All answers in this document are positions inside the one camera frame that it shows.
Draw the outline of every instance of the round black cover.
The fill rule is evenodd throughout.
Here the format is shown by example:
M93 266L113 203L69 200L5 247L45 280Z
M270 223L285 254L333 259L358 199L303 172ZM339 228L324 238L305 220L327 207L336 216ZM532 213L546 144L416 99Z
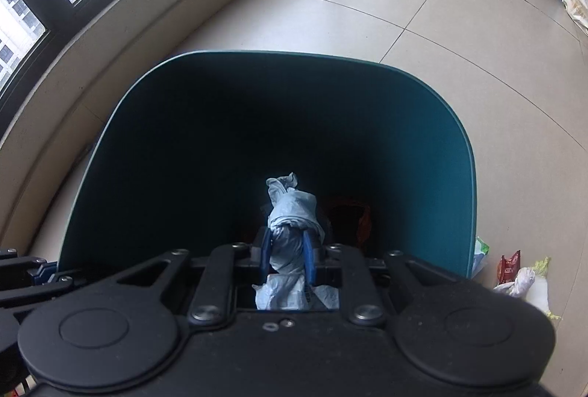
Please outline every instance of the round black cover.
M145 289L80 290L33 311L18 346L31 373L61 387L98 389L136 379L178 340L176 320Z
M533 306L464 282L425 288L398 317L395 339L429 375L486 387L538 379L555 332Z

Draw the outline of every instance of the beige floor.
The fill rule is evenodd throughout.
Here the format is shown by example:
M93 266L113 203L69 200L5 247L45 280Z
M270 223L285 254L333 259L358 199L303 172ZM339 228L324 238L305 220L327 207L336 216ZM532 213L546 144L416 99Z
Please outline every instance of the beige floor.
M588 38L578 34L560 0L235 0L179 51L342 55L399 67L439 92L474 148L477 233L491 248L483 280L494 284L502 254L521 249L523 265L552 257L550 303L563 318L544 381L579 397L588 383ZM44 228L58 221L50 215Z

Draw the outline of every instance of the red snack bag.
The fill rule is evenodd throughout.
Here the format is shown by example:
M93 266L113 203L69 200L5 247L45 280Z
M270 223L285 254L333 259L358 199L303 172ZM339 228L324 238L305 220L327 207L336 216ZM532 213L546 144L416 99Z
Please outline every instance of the red snack bag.
M502 255L501 260L498 262L498 284L514 281L519 270L520 250L513 254L510 259L506 259L505 256Z

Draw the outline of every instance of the trash can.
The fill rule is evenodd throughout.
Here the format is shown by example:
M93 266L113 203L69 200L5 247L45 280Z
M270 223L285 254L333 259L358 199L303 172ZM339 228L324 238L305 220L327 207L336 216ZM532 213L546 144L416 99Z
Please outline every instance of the trash can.
M242 241L263 224L266 178L292 171L319 203L370 206L367 255L400 249L470 275L473 154L445 101L389 66L253 51L183 54L134 84L92 154L59 267Z

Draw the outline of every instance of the white plastic bag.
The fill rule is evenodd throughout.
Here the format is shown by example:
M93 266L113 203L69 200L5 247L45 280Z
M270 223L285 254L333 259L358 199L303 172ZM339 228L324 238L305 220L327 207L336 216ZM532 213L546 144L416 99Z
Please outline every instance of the white plastic bag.
M562 0L566 11L584 34L588 35L588 0Z

